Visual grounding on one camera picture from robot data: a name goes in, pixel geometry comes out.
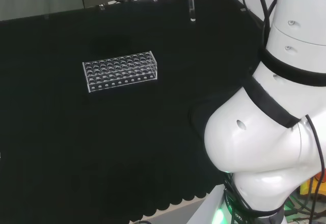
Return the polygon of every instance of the black cloth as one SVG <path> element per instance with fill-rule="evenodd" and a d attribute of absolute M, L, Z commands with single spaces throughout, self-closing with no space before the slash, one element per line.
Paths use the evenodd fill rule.
<path fill-rule="evenodd" d="M 0 23 L 1 223 L 125 224 L 222 183 L 188 110 L 202 134 L 260 35 L 236 0 L 195 4 L 196 24 L 186 0 Z M 88 93 L 82 62 L 149 50 L 157 82 Z"/>

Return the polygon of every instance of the equipment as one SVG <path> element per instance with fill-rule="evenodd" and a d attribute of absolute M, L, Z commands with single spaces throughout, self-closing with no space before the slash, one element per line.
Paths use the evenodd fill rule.
<path fill-rule="evenodd" d="M 261 0 L 262 62 L 205 129 L 208 156 L 226 172 L 221 209 L 231 223 L 286 223 L 289 195 L 324 174 L 326 0 L 276 1 L 269 24 L 273 8 Z"/>

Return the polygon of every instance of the round hole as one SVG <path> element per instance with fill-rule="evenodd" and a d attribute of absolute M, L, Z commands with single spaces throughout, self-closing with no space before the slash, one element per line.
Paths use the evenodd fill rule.
<path fill-rule="evenodd" d="M 242 122 L 242 121 L 240 121 L 240 120 L 237 120 L 236 121 L 236 124 L 238 125 L 238 127 L 240 128 L 240 129 L 242 129 L 242 130 L 246 130 L 247 128 L 246 128 L 246 125 Z"/>

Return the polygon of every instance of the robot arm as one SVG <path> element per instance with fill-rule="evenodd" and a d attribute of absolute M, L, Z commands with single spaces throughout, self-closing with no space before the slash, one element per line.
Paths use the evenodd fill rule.
<path fill-rule="evenodd" d="M 266 53 L 276 58 L 280 67 L 303 77 L 315 74 L 323 82 L 324 9 L 326 0 L 278 0 L 266 47 Z M 263 108 L 264 101 L 253 99 L 255 91 L 241 88 L 213 113 L 205 129 L 205 147 L 211 161 L 221 171 L 234 173 L 240 195 L 257 211 L 279 209 L 300 184 L 320 172 L 318 148 L 307 114 L 326 155 L 326 85 L 310 84 L 299 76 L 289 78 L 281 69 L 282 76 L 272 70 L 261 62 L 253 74 L 254 82 L 285 113 L 297 118 L 296 124 L 287 128 L 273 111 L 268 111 L 270 106 Z"/>

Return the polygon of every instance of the green led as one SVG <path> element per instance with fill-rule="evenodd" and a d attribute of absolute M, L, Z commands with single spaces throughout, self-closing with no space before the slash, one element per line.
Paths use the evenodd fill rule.
<path fill-rule="evenodd" d="M 217 212 L 215 212 L 212 224 L 227 224 L 221 209 L 218 209 Z"/>

